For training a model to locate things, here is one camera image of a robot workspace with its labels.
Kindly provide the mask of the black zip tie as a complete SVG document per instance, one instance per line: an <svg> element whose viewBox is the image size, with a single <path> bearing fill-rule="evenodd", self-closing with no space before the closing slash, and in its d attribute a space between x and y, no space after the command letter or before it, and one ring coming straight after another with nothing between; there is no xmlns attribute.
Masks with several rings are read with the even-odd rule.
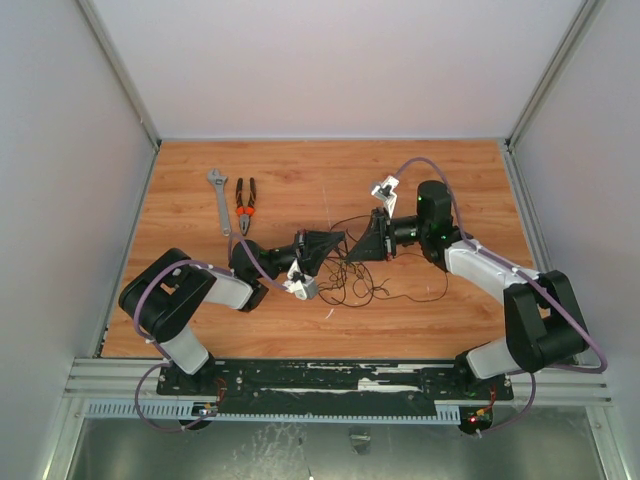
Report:
<svg viewBox="0 0 640 480"><path fill-rule="evenodd" d="M334 261L339 267L344 267L348 264L346 257L349 254L348 240L350 239L350 234L348 230L342 230L341 234L343 235L343 238L334 248Z"/></svg>

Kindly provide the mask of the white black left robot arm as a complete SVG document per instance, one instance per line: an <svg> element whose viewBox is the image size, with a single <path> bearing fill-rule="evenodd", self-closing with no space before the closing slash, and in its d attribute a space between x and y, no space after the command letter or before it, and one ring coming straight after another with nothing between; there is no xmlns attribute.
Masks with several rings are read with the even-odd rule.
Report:
<svg viewBox="0 0 640 480"><path fill-rule="evenodd" d="M197 261L171 248L122 290L118 305L134 330L162 355L160 394L202 395L220 389L224 377L215 359L190 327L201 304L234 311L255 310L270 290L298 300L318 292L315 277L345 241L342 231L300 230L289 245L264 249L239 234L229 246L227 268Z"/></svg>

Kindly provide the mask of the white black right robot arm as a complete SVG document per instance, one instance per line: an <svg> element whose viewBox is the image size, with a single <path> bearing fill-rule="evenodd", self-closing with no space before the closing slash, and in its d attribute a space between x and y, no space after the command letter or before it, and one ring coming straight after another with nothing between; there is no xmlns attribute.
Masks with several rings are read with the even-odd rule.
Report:
<svg viewBox="0 0 640 480"><path fill-rule="evenodd" d="M419 244L428 262L469 281L502 306L504 337L455 358L453 383L460 395L476 398L490 379L564 365L587 349L586 326L566 275L522 268L486 249L455 224L455 201L441 181L420 183L415 215L395 217L398 183L390 176L372 188L382 204L372 210L347 260L391 260L399 246Z"/></svg>

